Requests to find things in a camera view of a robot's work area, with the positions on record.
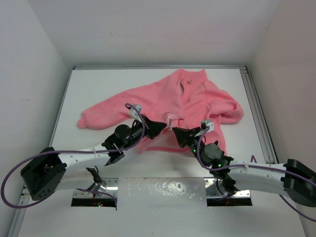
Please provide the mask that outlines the silver zipper pull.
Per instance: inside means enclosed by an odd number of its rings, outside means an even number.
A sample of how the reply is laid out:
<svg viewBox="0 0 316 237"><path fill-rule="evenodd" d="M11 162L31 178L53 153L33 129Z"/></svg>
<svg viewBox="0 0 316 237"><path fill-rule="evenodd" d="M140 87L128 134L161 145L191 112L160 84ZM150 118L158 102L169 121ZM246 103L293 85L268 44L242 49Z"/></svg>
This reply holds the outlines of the silver zipper pull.
<svg viewBox="0 0 316 237"><path fill-rule="evenodd" d="M168 129L171 131L172 130L172 119L169 118L169 126L168 126Z"/></svg>

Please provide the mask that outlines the pink fleece jacket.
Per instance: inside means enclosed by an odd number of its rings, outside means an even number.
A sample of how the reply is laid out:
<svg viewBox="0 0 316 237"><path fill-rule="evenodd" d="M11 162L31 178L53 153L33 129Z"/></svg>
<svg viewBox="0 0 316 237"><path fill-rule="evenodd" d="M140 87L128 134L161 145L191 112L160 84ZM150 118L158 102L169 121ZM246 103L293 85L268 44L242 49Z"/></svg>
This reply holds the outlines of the pink fleece jacket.
<svg viewBox="0 0 316 237"><path fill-rule="evenodd" d="M125 103L142 106L142 114L153 121L165 122L167 127L154 139L144 138L136 149L144 151L185 152L177 143L175 134L168 129L192 129L204 119L211 119L214 130L205 135L207 143L218 141L226 150L222 124L236 124L244 116L240 104L226 91L210 81L205 70L178 69L165 78L141 87L123 91L86 110L78 120L80 129L101 130L129 118Z"/></svg>

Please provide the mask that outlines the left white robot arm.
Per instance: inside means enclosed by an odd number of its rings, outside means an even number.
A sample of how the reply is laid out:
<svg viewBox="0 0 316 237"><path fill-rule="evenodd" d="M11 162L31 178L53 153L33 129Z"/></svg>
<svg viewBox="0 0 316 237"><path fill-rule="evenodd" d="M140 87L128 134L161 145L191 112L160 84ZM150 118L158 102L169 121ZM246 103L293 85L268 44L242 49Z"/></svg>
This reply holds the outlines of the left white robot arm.
<svg viewBox="0 0 316 237"><path fill-rule="evenodd" d="M111 165L124 157L130 149L144 138L155 139L166 123L152 121L143 116L134 120L132 126L121 124L102 144L73 152L58 152L53 147L44 149L20 172L32 200L42 201L57 190L66 175L98 165Z"/></svg>

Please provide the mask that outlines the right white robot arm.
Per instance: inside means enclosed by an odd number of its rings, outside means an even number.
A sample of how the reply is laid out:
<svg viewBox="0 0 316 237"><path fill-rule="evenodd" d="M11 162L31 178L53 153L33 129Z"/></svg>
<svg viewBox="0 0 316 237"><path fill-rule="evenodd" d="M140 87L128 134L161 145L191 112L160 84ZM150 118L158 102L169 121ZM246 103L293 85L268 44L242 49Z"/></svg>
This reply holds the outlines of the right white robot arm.
<svg viewBox="0 0 316 237"><path fill-rule="evenodd" d="M286 163L241 162L224 154L218 141L204 144L208 128L174 127L178 145L188 147L199 164L222 181L224 190L233 195L243 190L277 194L307 207L316 205L316 173L303 163L288 159Z"/></svg>

